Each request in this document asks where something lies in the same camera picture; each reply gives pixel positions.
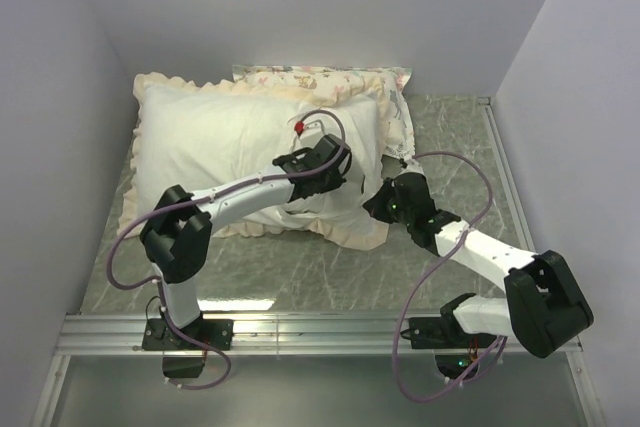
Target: pillowcase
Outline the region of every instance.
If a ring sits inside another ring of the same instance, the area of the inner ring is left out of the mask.
[[[402,67],[360,69],[353,67],[291,67],[291,66],[233,66],[233,80],[244,80],[252,85],[295,85],[313,90],[324,98],[333,99],[354,84],[362,86],[372,77],[380,77],[384,95],[390,104],[387,113],[389,137],[385,155],[406,159],[415,155],[416,146],[409,106],[402,89],[411,78],[411,69]]]
[[[329,101],[284,85],[267,88],[223,81],[198,88],[161,74],[137,76],[134,95],[140,102],[140,123],[134,131],[134,178],[125,194],[120,228],[151,211],[174,184],[192,191],[231,182],[257,174],[279,155],[315,145],[324,133],[339,136],[333,120],[322,115],[305,121],[302,136],[294,131],[304,113],[327,108],[343,122],[352,151],[347,182],[326,194],[263,209],[216,235],[259,236],[296,229],[359,250],[384,243],[388,226],[371,219],[362,204],[381,185],[380,157],[388,133],[382,119],[388,104],[384,108],[379,80],[363,87]]]

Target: floral pillow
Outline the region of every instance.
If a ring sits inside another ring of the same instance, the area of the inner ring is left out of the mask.
[[[336,99],[338,94],[354,84],[364,84],[371,77],[380,77],[384,94],[391,106],[388,109],[389,137],[384,154],[404,159],[416,153],[413,124],[409,106],[402,89],[411,78],[411,69],[401,67],[292,67],[292,66],[233,66],[233,80],[251,85],[271,87],[276,84],[295,85],[313,90],[319,97]]]

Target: cable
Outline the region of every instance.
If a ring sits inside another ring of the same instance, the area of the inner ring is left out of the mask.
[[[344,152],[345,146],[346,146],[346,133],[344,130],[344,126],[342,125],[342,122],[340,121],[340,119],[338,118],[338,116],[336,114],[334,114],[333,112],[330,112],[328,110],[322,110],[322,109],[314,109],[311,110],[307,113],[305,113],[302,118],[300,119],[300,121],[304,121],[307,118],[311,117],[312,115],[315,114],[324,114],[324,115],[328,115],[329,117],[331,117],[337,124],[338,129],[340,130],[340,146],[338,148],[338,151],[336,152],[336,154],[329,159],[326,163],[324,163],[323,165],[316,167],[315,169],[309,170],[307,172],[295,172],[295,173],[287,173],[287,174],[277,174],[277,175],[268,175],[266,177],[263,177],[262,179],[260,179],[259,177],[254,177],[251,179],[247,179],[244,180],[242,182],[239,182],[237,184],[234,184],[230,187],[227,187],[226,189],[223,189],[219,192],[216,192],[216,196],[215,198],[218,199],[220,197],[224,197],[225,195],[231,194],[232,192],[235,192],[239,189],[242,189],[244,187],[247,187],[249,185],[253,185],[253,184],[257,184],[260,182],[270,182],[272,180],[283,180],[283,179],[299,179],[299,178],[304,178],[304,177],[310,177],[316,174],[319,174],[320,172],[323,172],[325,170],[327,170],[329,167],[331,167],[333,164],[336,163],[336,161],[340,158],[340,156],[342,155],[342,152]],[[202,348],[205,351],[210,351],[213,352],[215,354],[218,354],[220,357],[222,357],[222,359],[225,361],[226,363],[226,369],[225,372],[215,381],[210,382],[208,384],[204,384],[204,385],[184,385],[181,384],[173,379],[168,379],[168,382],[177,386],[178,388],[182,388],[182,389],[186,389],[186,390],[203,390],[203,389],[208,389],[211,387],[215,387],[216,385],[219,385],[220,383],[222,383],[228,376],[229,373],[231,372],[231,359],[229,359],[229,357],[222,352],[221,350],[213,347],[212,345],[208,345],[208,344],[204,344],[196,339],[193,339],[191,337],[189,337],[188,335],[185,335],[182,331],[180,331],[180,329],[173,323],[173,320],[171,320],[171,316],[169,315],[169,312],[167,310],[167,305],[166,305],[166,299],[165,299],[165,293],[164,293],[164,289],[162,287],[162,278],[158,275],[151,275],[149,277],[146,277],[142,280],[139,280],[137,282],[134,282],[133,284],[123,284],[121,282],[119,282],[115,276],[113,275],[113,260],[115,259],[115,255],[118,251],[118,249],[120,248],[120,245],[122,244],[123,240],[125,239],[125,237],[127,235],[129,235],[129,233],[135,229],[138,225],[147,222],[149,219],[152,219],[154,217],[157,217],[159,215],[162,214],[166,214],[168,212],[173,212],[174,210],[180,210],[180,209],[184,209],[187,207],[192,207],[192,206],[197,206],[200,204],[204,204],[206,202],[212,202],[214,199],[210,196],[206,196],[206,197],[201,197],[199,199],[193,199],[193,200],[189,200],[186,202],[181,202],[179,204],[174,204],[174,205],[168,205],[166,207],[161,207],[159,209],[153,210],[145,215],[142,215],[140,217],[138,217],[137,219],[135,219],[133,222],[131,222],[127,227],[125,227],[123,229],[123,231],[120,233],[120,235],[118,235],[115,239],[115,241],[113,242],[113,244],[111,245],[111,249],[109,249],[109,254],[107,255],[107,261],[106,261],[106,274],[107,274],[107,279],[109,280],[109,283],[111,285],[113,285],[116,289],[119,290],[134,290],[137,289],[139,287],[142,287],[145,284],[148,284],[149,282],[155,282],[158,284],[158,296],[160,297],[160,302],[161,302],[161,309],[164,312],[164,317],[165,320],[167,321],[167,325],[169,326],[169,328],[172,330],[172,332],[177,335],[178,337],[180,337],[181,339],[189,342],[190,344],[193,344],[197,347]]]
[[[463,247],[465,241],[467,240],[467,237],[469,236],[469,233],[471,233],[472,228],[487,214],[487,212],[489,212],[489,210],[491,209],[491,206],[493,205],[493,188],[491,187],[491,182],[489,182],[489,179],[487,178],[485,173],[482,172],[482,170],[480,170],[480,167],[478,167],[475,163],[473,163],[471,160],[467,159],[463,155],[456,154],[454,152],[448,152],[448,151],[439,150],[439,151],[434,151],[434,152],[427,152],[427,153],[424,153],[424,154],[416,154],[416,155],[413,156],[413,158],[414,159],[419,159],[421,157],[432,157],[432,156],[437,156],[437,155],[438,156],[454,157],[456,159],[459,159],[459,160],[465,162],[471,168],[473,168],[473,170],[475,170],[478,173],[478,175],[480,176],[480,178],[483,180],[483,182],[484,182],[484,184],[485,184],[485,186],[487,188],[487,203],[484,206],[484,208],[475,217],[473,217],[473,219],[471,219],[471,222],[469,222],[469,227],[462,233],[462,235],[460,236],[460,239],[458,240],[456,245],[453,247],[453,249],[451,249],[451,251],[449,251],[447,254],[445,254],[440,259],[438,259],[429,269],[427,269],[427,271],[424,274],[422,274],[422,276],[420,276],[420,278],[417,280],[417,282],[414,284],[414,286],[412,287],[411,291],[409,292],[409,295],[407,296],[407,299],[404,302],[402,310],[400,311],[400,316],[398,317],[398,320],[396,322],[396,327],[395,327],[395,331],[394,331],[394,334],[393,334],[393,349],[392,349],[392,353],[391,353],[391,365],[392,365],[392,369],[393,369],[393,376],[394,376],[394,379],[396,381],[396,384],[398,385],[398,389],[400,389],[400,392],[402,392],[402,394],[407,399],[409,399],[409,400],[411,400],[413,402],[421,403],[421,404],[426,404],[426,403],[433,402],[435,400],[438,400],[442,396],[446,395],[447,393],[451,392],[456,386],[460,385],[464,381],[464,379],[467,377],[467,375],[469,375],[469,373],[471,373],[480,364],[482,359],[484,359],[487,355],[489,355],[489,353],[494,348],[496,348],[498,345],[500,345],[500,348],[499,348],[498,353],[495,356],[494,360],[491,362],[491,364],[486,369],[483,370],[483,372],[478,374],[477,377],[480,378],[480,377],[483,377],[484,375],[486,375],[486,373],[489,372],[493,368],[493,366],[498,362],[498,358],[502,354],[502,351],[504,350],[504,347],[506,345],[506,338],[503,338],[503,337],[496,338],[496,340],[494,340],[491,343],[491,345],[489,347],[487,347],[484,350],[484,352],[482,352],[478,356],[478,358],[476,360],[474,360],[462,372],[462,374],[460,374],[453,382],[450,382],[449,384],[447,384],[447,386],[444,389],[442,389],[440,392],[428,395],[426,397],[419,397],[419,396],[416,396],[413,393],[409,392],[409,389],[407,389],[407,387],[402,382],[402,379],[400,378],[398,346],[400,344],[400,338],[402,337],[402,332],[403,332],[402,324],[404,323],[404,320],[405,320],[405,318],[407,316],[407,312],[409,310],[409,305],[411,304],[411,301],[415,297],[415,295],[418,292],[418,290],[420,289],[420,287],[422,287],[422,284],[424,284],[424,282],[436,270],[438,270],[440,267],[442,267],[442,265],[447,260],[451,259]]]
[[[179,389],[184,389],[184,390],[206,390],[206,389],[215,387],[216,385],[220,385],[222,382],[225,381],[227,377],[229,377],[229,374],[231,373],[231,359],[229,358],[229,356],[225,354],[223,351],[221,351],[220,349],[217,349],[216,347],[214,347],[213,345],[205,344],[204,342],[200,342],[199,340],[189,337],[188,335],[184,334],[176,326],[176,324],[173,323],[173,320],[171,319],[171,315],[169,315],[169,310],[167,309],[167,302],[164,295],[162,282],[158,282],[158,295],[160,296],[160,302],[162,303],[164,320],[166,320],[167,325],[172,330],[172,332],[176,334],[178,337],[180,337],[182,340],[185,340],[190,344],[195,345],[196,347],[200,347],[204,351],[213,352],[214,354],[219,355],[220,357],[222,357],[222,360],[224,360],[224,363],[225,363],[225,370],[222,373],[222,375],[220,375],[220,377],[218,377],[213,382],[209,382],[208,384],[188,385],[188,384],[183,384],[181,382],[178,382],[177,380],[174,380],[174,379],[168,379],[168,382],[172,385],[175,385]]]
[[[147,319],[147,322],[149,322],[149,306],[151,305],[151,302],[153,302],[156,299],[160,299],[160,296],[154,295],[153,297],[151,297],[149,299],[149,302],[147,302],[147,306],[144,308],[144,318]]]

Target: white wall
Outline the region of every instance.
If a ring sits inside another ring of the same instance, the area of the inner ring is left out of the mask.
[[[0,424],[19,427],[79,307],[135,110],[86,0],[0,12]]]
[[[640,423],[640,0],[547,0],[496,114],[538,249],[569,259],[611,426]]]
[[[92,0],[128,73],[403,65],[418,92],[495,94],[544,0]]]

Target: marble floor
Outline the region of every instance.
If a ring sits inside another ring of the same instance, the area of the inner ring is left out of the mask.
[[[416,150],[451,150],[474,160],[495,190],[494,206],[479,230],[518,245],[515,225],[500,181],[483,107],[474,97],[413,95],[407,101],[416,132]],[[477,174],[460,161],[421,161],[440,208],[470,219],[486,202]],[[385,159],[393,174],[397,161]],[[142,313],[155,294],[153,286],[133,292],[111,287],[104,273],[107,251],[115,238],[122,195],[131,180],[125,163],[105,233],[82,305],[83,313]],[[434,256],[414,245],[400,225],[392,225],[388,241],[369,252],[341,248],[309,232],[286,232],[260,238],[211,240],[209,257],[198,274],[203,310],[388,310],[401,307],[409,288]],[[137,239],[123,243],[115,272],[132,282],[151,272]],[[413,306],[438,309],[464,292],[499,296],[489,281],[455,262],[445,264],[424,285]]]

